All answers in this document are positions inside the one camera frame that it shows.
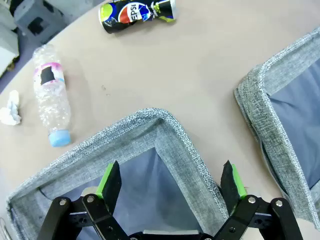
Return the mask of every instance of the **crushed plastic bottle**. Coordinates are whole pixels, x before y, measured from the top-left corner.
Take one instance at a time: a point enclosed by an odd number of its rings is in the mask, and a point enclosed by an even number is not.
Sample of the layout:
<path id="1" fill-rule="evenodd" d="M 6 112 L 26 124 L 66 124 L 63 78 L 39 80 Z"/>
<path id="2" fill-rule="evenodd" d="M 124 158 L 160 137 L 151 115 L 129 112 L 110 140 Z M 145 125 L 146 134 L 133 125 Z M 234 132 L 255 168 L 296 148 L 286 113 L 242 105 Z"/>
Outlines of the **crushed plastic bottle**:
<path id="1" fill-rule="evenodd" d="M 33 62 L 33 87 L 40 119 L 48 130 L 50 144 L 65 146 L 71 142 L 68 130 L 71 112 L 64 73 L 54 46 L 46 44 L 37 48 Z"/>

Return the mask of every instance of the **gray fabric bin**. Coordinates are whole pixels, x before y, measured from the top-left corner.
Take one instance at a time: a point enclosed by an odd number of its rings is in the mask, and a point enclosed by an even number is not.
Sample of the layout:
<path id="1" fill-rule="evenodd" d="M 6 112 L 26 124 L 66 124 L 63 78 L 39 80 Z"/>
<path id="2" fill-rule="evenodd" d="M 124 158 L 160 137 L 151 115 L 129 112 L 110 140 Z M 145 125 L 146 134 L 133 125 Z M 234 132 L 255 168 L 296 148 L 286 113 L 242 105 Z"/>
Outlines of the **gray fabric bin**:
<path id="1" fill-rule="evenodd" d="M 149 229 L 214 235 L 228 218 L 220 191 L 183 127 L 167 111 L 148 108 L 75 146 L 8 198 L 18 239 L 36 239 L 52 199 L 76 200 L 85 187 L 99 183 L 114 160 L 123 181 L 114 216 L 127 234 Z M 88 228 L 79 239 L 96 238 Z"/>
<path id="2" fill-rule="evenodd" d="M 320 28 L 252 69 L 234 93 L 296 217 L 320 230 Z"/>

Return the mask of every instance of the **blue bottle cap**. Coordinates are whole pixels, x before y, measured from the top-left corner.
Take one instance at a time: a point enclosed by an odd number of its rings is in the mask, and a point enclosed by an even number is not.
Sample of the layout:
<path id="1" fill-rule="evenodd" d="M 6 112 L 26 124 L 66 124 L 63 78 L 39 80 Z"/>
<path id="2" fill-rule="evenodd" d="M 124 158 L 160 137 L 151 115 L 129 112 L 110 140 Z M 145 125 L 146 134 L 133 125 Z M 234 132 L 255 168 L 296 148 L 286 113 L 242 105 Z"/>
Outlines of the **blue bottle cap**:
<path id="1" fill-rule="evenodd" d="M 57 130 L 49 134 L 49 141 L 52 147 L 63 147 L 71 142 L 68 130 Z"/>

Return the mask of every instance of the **pink bottle label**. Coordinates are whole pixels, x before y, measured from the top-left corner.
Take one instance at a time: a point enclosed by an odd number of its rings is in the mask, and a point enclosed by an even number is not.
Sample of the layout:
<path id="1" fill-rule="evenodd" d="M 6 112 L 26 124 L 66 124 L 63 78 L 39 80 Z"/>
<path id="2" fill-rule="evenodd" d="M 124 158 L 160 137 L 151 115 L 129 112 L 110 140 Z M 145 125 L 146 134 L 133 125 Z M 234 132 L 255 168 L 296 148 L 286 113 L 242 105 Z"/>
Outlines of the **pink bottle label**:
<path id="1" fill-rule="evenodd" d="M 37 89 L 43 84 L 48 84 L 54 81 L 65 82 L 62 67 L 57 62 L 48 62 L 38 67 L 34 71 L 33 84 Z"/>

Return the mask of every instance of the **crumpled tissue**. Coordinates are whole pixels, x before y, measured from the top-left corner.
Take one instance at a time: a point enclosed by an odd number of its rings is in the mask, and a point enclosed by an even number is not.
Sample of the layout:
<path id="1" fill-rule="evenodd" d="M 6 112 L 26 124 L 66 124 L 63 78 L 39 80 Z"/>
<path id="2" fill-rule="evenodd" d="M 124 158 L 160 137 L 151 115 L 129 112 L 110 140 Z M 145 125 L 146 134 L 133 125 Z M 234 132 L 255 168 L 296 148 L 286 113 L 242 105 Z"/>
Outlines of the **crumpled tissue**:
<path id="1" fill-rule="evenodd" d="M 21 121 L 18 115 L 19 93 L 13 90 L 9 93 L 9 100 L 6 107 L 0 109 L 0 121 L 6 125 L 17 125 Z"/>

